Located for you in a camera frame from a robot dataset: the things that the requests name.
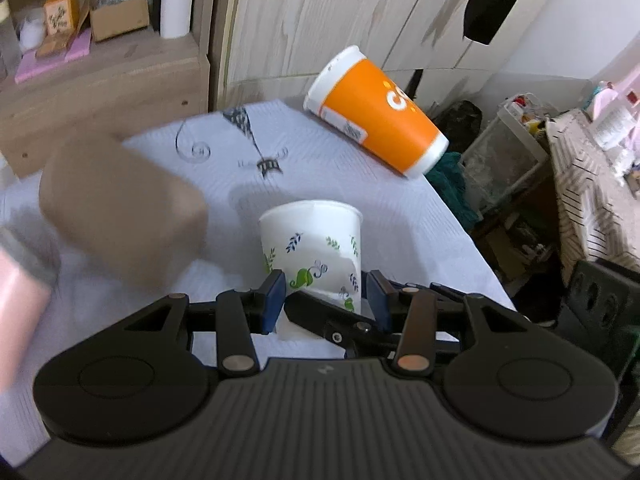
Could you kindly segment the white floral paper cup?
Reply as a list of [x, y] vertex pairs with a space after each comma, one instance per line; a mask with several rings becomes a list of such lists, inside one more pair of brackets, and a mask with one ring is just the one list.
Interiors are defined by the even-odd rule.
[[264, 263], [280, 270], [286, 289], [359, 314], [362, 303], [361, 212], [332, 200], [299, 200], [258, 220]]

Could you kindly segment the taupe plastic cup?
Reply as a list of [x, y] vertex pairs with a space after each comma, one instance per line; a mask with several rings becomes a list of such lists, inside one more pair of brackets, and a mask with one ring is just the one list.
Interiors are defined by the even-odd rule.
[[205, 242], [203, 193], [110, 136], [62, 144], [43, 167], [39, 206], [70, 244], [139, 288], [177, 281]]

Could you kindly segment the pink cup grey band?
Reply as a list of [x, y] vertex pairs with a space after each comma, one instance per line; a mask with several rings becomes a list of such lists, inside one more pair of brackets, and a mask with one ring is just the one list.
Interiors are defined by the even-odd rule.
[[1, 228], [1, 392], [16, 381], [58, 280], [58, 262]]

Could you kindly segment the clear plastic storage bin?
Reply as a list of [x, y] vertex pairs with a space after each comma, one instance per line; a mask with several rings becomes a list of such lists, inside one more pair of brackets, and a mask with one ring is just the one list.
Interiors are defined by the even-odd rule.
[[466, 196], [480, 214], [521, 188], [549, 158], [514, 112], [514, 103], [500, 107], [461, 156]]

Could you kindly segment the light wood wardrobe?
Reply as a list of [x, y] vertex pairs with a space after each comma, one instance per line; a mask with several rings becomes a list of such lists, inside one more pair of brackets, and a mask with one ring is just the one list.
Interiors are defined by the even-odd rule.
[[360, 47], [436, 112], [480, 91], [548, 0], [516, 0], [488, 46], [463, 36], [469, 0], [214, 0], [209, 104], [299, 98], [331, 58]]

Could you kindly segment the orange floral box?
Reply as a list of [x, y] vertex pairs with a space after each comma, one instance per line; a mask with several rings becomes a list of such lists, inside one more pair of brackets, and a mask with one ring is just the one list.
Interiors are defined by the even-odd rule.
[[43, 10], [49, 36], [76, 29], [79, 18], [78, 0], [46, 0]]

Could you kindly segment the wooden bookshelf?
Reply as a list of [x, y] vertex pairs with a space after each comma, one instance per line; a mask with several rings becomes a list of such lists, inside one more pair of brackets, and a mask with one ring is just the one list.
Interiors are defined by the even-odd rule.
[[194, 0], [191, 31], [152, 29], [92, 46], [85, 58], [16, 84], [1, 84], [1, 154], [17, 177], [40, 170], [76, 133], [127, 139], [209, 108], [214, 0]]

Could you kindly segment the pink flat box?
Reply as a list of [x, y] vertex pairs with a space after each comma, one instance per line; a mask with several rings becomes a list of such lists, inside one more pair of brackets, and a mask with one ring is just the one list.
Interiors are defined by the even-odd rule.
[[70, 48], [64, 53], [38, 58], [35, 50], [26, 52], [17, 67], [14, 81], [17, 84], [22, 84], [55, 68], [84, 58], [90, 53], [91, 38], [92, 30], [88, 28], [72, 42]]

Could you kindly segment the orange paper cup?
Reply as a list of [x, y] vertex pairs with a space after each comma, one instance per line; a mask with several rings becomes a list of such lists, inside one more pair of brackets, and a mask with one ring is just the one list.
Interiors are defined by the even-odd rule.
[[434, 122], [357, 46], [326, 64], [304, 109], [410, 179], [427, 174], [448, 148]]

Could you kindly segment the small white cup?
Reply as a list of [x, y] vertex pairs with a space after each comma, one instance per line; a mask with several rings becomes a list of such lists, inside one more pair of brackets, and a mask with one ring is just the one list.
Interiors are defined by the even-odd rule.
[[29, 10], [20, 30], [20, 47], [23, 53], [39, 48], [47, 36], [46, 14], [43, 8]]

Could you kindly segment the lavender patterned tablecloth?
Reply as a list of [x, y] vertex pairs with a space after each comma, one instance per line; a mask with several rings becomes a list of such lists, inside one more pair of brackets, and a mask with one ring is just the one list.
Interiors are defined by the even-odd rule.
[[[204, 254], [174, 284], [195, 301], [249, 289], [265, 276], [258, 230], [267, 210], [298, 200], [335, 200], [363, 216], [361, 262], [401, 283], [479, 292], [503, 306], [506, 291], [427, 180], [408, 180], [296, 105], [251, 105], [250, 133], [219, 113], [134, 136], [127, 148], [192, 182], [209, 206]], [[60, 264], [58, 282], [11, 389], [1, 397], [1, 454], [12, 465], [47, 442], [32, 398], [40, 367], [73, 344], [156, 299], [127, 286], [63, 242], [39, 210], [40, 179], [1, 194], [1, 218]]]

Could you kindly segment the small cardboard box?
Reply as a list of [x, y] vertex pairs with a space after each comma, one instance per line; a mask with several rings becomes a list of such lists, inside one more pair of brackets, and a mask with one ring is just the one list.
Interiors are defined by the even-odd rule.
[[148, 0], [125, 0], [90, 11], [92, 38], [102, 42], [147, 28], [150, 24]]

